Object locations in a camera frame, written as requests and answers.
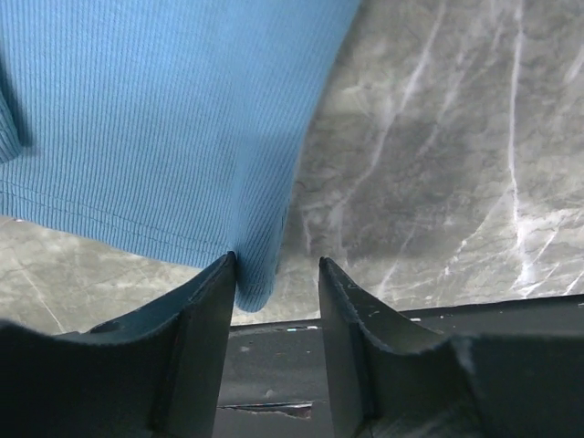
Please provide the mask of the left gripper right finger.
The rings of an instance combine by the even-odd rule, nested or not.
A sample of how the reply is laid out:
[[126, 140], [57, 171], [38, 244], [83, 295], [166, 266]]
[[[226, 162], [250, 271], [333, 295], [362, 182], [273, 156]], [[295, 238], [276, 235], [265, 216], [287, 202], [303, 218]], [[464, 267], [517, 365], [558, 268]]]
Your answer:
[[319, 262], [338, 437], [580, 437], [583, 298], [401, 313]]

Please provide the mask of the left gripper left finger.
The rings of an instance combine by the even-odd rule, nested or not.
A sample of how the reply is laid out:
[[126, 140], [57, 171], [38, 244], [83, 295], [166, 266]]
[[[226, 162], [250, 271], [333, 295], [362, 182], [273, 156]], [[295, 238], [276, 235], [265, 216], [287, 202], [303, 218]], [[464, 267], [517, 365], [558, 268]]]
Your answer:
[[87, 332], [1, 323], [4, 437], [209, 437], [235, 296], [235, 256]]

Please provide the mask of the light blue tank top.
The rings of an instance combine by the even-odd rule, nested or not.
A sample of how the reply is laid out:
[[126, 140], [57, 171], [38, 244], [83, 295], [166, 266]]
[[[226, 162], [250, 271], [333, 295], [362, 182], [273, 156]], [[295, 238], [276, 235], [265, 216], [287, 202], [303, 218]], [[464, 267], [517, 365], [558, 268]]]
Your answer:
[[1, 212], [273, 292], [355, 1], [4, 1]]

